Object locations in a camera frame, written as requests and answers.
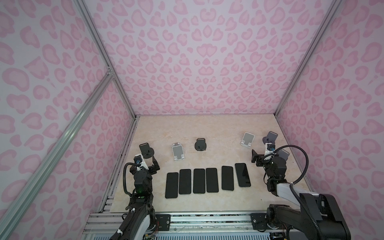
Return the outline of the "grey phone stand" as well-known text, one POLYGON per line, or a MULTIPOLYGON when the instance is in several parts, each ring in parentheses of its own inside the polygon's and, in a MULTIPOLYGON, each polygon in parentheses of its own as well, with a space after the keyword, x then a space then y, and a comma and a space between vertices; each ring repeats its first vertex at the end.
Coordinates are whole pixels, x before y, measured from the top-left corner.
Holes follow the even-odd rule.
POLYGON ((268 134, 263 137, 263 144, 276 144, 276 139, 278 138, 278 134, 272 131, 269 131, 268 134))

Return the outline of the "white triangular phone stand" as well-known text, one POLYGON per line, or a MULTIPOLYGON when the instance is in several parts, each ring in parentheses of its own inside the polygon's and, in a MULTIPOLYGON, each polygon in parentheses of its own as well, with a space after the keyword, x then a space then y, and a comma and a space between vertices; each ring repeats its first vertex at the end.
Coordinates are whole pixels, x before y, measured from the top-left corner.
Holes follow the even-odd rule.
POLYGON ((254 139, 255 139, 254 134, 245 132, 243 135, 243 138, 241 140, 241 146, 246 147, 246 148, 250 148, 252 146, 254 139))

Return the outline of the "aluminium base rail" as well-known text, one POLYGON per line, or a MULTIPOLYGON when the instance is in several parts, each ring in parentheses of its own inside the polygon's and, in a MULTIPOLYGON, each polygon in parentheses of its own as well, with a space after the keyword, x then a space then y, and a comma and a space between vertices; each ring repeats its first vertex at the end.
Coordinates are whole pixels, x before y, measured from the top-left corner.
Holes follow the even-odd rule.
POLYGON ((229 212, 159 212, 171 215, 169 231, 147 231, 144 240, 304 240, 294 229, 259 232, 253 230, 251 213, 229 212))

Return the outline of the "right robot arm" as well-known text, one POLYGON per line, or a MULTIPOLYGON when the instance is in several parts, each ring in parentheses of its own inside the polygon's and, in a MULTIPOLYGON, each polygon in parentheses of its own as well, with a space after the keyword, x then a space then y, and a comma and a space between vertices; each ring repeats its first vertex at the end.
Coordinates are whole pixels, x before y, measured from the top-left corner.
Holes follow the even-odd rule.
POLYGON ((302 232, 309 240, 350 240, 351 232, 334 196, 319 194, 300 188, 300 182, 306 170, 293 182, 286 180, 287 163, 277 150, 267 150, 264 155, 252 150, 252 163, 265 171, 264 183, 268 192, 298 206, 271 204, 262 221, 255 220, 256 228, 285 228, 302 232))

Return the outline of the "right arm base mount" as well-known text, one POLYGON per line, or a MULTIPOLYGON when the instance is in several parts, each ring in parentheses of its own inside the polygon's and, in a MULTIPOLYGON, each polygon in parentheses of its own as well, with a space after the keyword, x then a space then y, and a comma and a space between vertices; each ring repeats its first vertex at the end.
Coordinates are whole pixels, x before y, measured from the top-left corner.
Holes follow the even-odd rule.
POLYGON ((266 213, 251 213, 251 223, 253 226, 253 230, 259 231, 259 232, 266 232, 266 231, 271 231, 271 230, 279 230, 279 231, 284 231, 284 230, 291 230, 293 229, 292 227, 289 227, 285 224, 274 224, 274 223, 269 223, 267 221, 267 214, 266 213))

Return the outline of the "black phone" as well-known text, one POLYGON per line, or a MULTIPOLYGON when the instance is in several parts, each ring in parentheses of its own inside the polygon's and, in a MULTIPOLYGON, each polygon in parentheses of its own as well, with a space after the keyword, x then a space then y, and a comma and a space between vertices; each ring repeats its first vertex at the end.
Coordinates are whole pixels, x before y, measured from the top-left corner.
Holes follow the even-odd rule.
POLYGON ((222 190, 234 190, 234 169, 231 166, 222 166, 222 190))
POLYGON ((179 194, 189 195, 192 192, 192 171, 182 169, 179 172, 179 194))
POLYGON ((179 173, 167 173, 166 179, 166 199, 175 199, 179 194, 179 173))
POLYGON ((206 169, 206 188, 208 193, 219 192, 219 181, 217 168, 206 169))
POLYGON ((194 169, 193 193, 204 194, 206 192, 206 170, 194 169))

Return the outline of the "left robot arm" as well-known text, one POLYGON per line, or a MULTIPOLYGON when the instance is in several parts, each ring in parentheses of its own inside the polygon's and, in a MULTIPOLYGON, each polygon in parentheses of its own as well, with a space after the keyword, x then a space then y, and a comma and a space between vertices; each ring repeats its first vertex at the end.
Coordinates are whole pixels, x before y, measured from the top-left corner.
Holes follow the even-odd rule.
POLYGON ((135 155, 132 163, 123 167, 123 190, 130 197, 126 207, 126 216, 120 227, 110 237, 111 240, 142 240, 147 231, 156 229, 156 214, 153 207, 153 175, 160 170, 155 158, 148 166, 143 155, 135 155), (134 190, 127 189, 127 168, 134 178, 134 190))

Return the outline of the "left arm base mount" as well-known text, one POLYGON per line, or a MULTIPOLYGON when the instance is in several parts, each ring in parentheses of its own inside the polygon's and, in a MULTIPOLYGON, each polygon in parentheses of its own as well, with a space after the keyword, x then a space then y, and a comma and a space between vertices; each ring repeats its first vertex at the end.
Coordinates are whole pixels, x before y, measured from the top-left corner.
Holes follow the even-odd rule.
POLYGON ((171 225, 171 215, 167 214, 156 214, 150 216, 150 226, 147 228, 148 231, 169 231, 171 225))

